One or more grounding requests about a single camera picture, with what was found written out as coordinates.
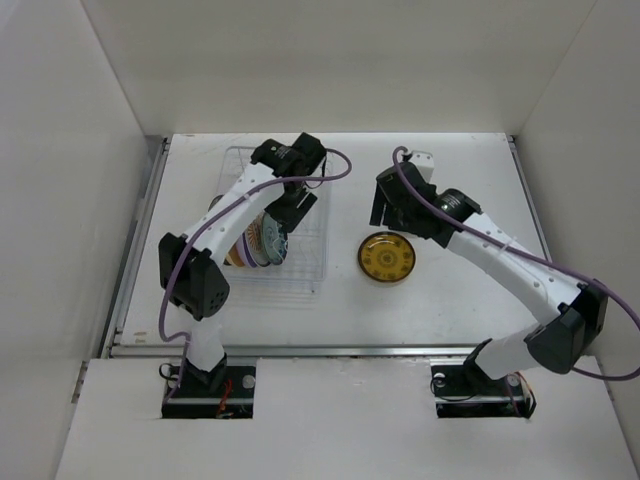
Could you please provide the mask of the dark green rimmed plate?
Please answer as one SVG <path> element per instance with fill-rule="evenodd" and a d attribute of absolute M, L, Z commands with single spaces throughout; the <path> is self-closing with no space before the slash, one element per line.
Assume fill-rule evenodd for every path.
<path fill-rule="evenodd" d="M 281 265 L 288 254 L 288 234 L 280 223 L 267 213 L 262 217 L 261 236 L 268 261 L 273 265 Z"/>

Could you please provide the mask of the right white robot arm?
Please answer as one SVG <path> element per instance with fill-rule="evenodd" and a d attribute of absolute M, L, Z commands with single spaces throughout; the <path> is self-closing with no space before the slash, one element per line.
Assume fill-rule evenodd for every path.
<path fill-rule="evenodd" d="M 540 264 L 463 192 L 439 192 L 426 153 L 395 150 L 395 163 L 376 178 L 370 222 L 432 240 L 474 264 L 524 305 L 533 325 L 476 346 L 462 365 L 465 386 L 487 393 L 499 380 L 543 367 L 569 373 L 601 333 L 608 296 L 595 282 L 580 281 Z"/>

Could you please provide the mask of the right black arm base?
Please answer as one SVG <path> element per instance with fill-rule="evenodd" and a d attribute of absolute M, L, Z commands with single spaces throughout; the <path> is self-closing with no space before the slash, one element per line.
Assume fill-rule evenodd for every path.
<path fill-rule="evenodd" d="M 435 364 L 430 369 L 430 390 L 439 419 L 528 420 L 537 408 L 535 394 L 520 373 L 493 380 L 468 375 L 462 364 Z"/>

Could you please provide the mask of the purple rimmed patterned plate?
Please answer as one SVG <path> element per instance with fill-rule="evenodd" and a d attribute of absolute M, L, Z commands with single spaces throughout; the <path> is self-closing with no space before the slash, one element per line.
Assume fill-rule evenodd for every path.
<path fill-rule="evenodd" d="M 265 268 L 271 264 L 263 245 L 261 218 L 246 228 L 226 254 L 224 264 L 238 268 Z"/>

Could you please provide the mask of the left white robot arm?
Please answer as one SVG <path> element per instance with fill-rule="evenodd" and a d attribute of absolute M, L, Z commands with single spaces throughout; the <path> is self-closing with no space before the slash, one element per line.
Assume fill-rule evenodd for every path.
<path fill-rule="evenodd" d="M 226 354 L 222 346 L 194 358 L 193 333 L 169 335 L 165 329 L 170 305 L 182 307 L 199 322 L 214 316 L 226 302 L 230 285 L 221 270 L 229 251 L 250 224 L 260 219 L 273 224 L 267 247 L 277 260 L 284 258 L 278 239 L 294 231 L 317 201 L 307 182 L 327 155 L 321 141 L 302 133 L 290 146 L 268 139 L 256 147 L 249 164 L 221 199 L 189 230 L 165 234 L 158 245 L 160 285 L 164 296 L 158 319 L 161 339 L 185 339 L 183 360 L 174 390 L 185 379 L 201 396 L 217 394 L 223 387 Z"/>

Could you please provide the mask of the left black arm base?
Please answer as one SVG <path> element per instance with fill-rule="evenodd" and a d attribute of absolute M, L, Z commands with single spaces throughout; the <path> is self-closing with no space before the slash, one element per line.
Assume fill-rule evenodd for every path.
<path fill-rule="evenodd" d="M 256 363 L 228 362 L 227 355 L 211 372 L 196 369 L 188 360 L 163 363 L 165 381 L 163 419 L 252 419 L 257 383 Z"/>

